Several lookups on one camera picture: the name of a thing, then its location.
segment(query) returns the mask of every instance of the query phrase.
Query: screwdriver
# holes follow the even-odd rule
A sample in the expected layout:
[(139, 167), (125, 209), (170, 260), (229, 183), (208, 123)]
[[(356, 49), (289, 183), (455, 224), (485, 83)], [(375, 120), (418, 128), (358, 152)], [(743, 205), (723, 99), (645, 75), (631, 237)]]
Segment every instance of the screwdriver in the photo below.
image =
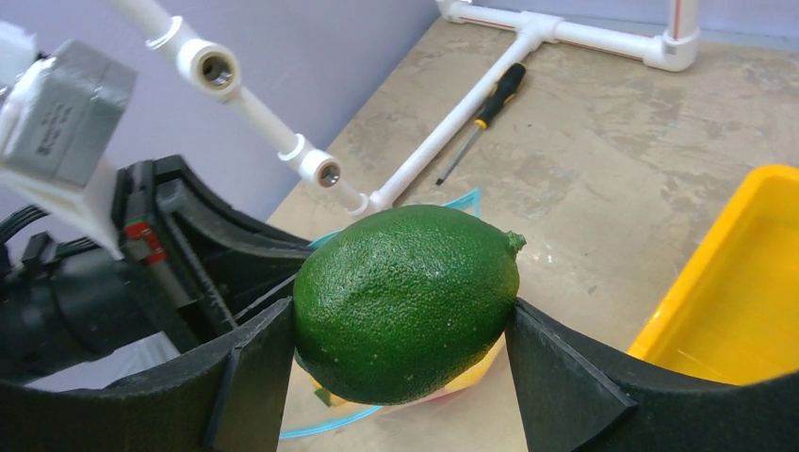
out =
[(471, 145), (477, 141), (477, 137), (480, 135), (480, 132), (491, 126), (491, 122), (494, 120), (497, 114), (516, 95), (519, 85), (521, 85), (522, 79), (524, 78), (526, 72), (527, 69), (523, 64), (514, 63), (494, 84), (491, 94), (489, 94), (488, 99), (485, 101), (485, 107), (480, 115), (478, 115), (478, 117), (474, 120), (474, 131), (472, 132), (472, 135), (466, 141), (461, 150), (455, 154), (455, 158), (453, 158), (452, 162), (450, 162), (449, 165), (444, 169), (444, 171), (438, 177), (438, 180), (435, 181), (437, 186), (440, 186), (444, 183), (444, 180), (447, 179), (447, 176), (449, 176), (455, 166), (458, 165), (458, 162), (464, 158), (464, 155), (466, 154), (466, 151), (468, 151), (469, 147), (471, 147)]

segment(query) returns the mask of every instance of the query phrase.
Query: black screwdriver handle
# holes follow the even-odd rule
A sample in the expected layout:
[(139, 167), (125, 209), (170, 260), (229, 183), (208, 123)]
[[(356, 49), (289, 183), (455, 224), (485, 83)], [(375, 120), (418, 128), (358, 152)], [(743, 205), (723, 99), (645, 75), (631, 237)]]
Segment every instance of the black screwdriver handle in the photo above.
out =
[(485, 101), (485, 108), (475, 119), (475, 124), (482, 129), (487, 129), (491, 125), (491, 121), (516, 95), (526, 72), (527, 68), (521, 63), (514, 63), (505, 71), (497, 83), (494, 84), (494, 90), (488, 96), (488, 100)]

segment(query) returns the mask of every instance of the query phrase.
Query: yellow bin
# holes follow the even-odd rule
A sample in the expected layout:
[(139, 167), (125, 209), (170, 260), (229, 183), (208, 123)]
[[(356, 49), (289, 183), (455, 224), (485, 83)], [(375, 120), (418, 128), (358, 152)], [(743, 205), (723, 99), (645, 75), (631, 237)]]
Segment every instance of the yellow bin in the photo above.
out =
[(749, 173), (628, 354), (737, 385), (799, 370), (799, 169)]

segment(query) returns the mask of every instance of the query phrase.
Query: plastic bag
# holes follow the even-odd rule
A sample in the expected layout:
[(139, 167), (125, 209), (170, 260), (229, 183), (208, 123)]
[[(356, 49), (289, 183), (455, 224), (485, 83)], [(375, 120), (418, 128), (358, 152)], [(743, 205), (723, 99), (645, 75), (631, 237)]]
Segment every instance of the plastic bag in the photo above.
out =
[[(481, 191), (479, 188), (472, 190), (457, 200), (444, 204), (446, 207), (462, 210), (478, 218), (481, 215), (480, 205)], [(336, 234), (338, 234), (338, 231), (318, 238), (309, 245), (309, 248), (315, 249), (321, 246)], [(482, 361), (472, 366), (441, 390), (415, 402), (392, 407), (361, 405), (340, 399), (322, 388), (297, 363), (294, 363), (280, 438), (281, 440), (288, 440), (316, 435), (344, 427), (370, 415), (394, 412), (471, 387), (482, 379), (504, 345), (505, 336), (503, 334)]]

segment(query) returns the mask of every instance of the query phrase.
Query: lime stem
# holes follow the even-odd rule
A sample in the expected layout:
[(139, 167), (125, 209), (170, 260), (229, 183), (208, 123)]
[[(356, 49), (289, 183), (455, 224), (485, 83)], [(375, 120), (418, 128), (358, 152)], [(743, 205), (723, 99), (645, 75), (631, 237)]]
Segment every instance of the lime stem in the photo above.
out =
[(509, 231), (507, 236), (508, 242), (511, 244), (511, 250), (513, 250), (514, 254), (520, 252), (524, 246), (527, 245), (527, 239), (524, 238), (524, 235), (522, 234)]

